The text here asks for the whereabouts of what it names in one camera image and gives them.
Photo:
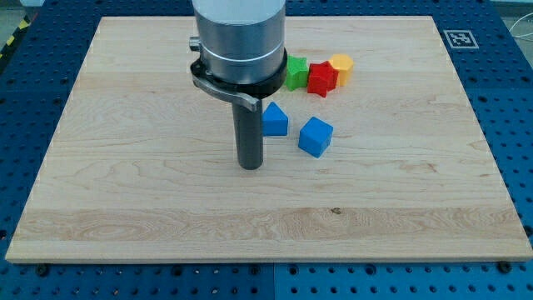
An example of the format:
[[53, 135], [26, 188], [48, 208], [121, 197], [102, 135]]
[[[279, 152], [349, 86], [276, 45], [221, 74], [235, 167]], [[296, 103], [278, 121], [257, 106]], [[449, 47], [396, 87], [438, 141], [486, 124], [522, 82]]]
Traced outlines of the black flange with metal clamp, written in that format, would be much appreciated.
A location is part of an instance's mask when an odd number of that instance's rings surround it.
[[284, 50], [281, 65], [272, 76], [260, 82], [236, 84], [222, 81], [212, 75], [198, 58], [190, 66], [192, 82], [195, 87], [214, 98], [255, 112], [263, 98], [270, 97], [285, 83], [287, 59], [287, 51]]

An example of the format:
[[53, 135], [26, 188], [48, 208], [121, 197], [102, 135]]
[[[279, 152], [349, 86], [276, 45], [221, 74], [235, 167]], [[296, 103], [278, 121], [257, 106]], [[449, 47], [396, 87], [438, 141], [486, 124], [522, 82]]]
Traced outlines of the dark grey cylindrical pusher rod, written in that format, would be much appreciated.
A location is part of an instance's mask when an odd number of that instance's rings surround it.
[[232, 114], [238, 163], [246, 170], [258, 169], [263, 163], [262, 100], [254, 112], [233, 104]]

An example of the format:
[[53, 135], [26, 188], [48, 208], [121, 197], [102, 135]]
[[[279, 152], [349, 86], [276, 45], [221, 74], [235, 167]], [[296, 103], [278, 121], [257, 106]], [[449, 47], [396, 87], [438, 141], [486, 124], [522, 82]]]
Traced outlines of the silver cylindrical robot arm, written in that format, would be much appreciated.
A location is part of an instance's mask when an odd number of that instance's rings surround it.
[[230, 103], [237, 159], [247, 170], [263, 163], [262, 100], [285, 82], [284, 0], [192, 0], [199, 53], [190, 66], [193, 84]]

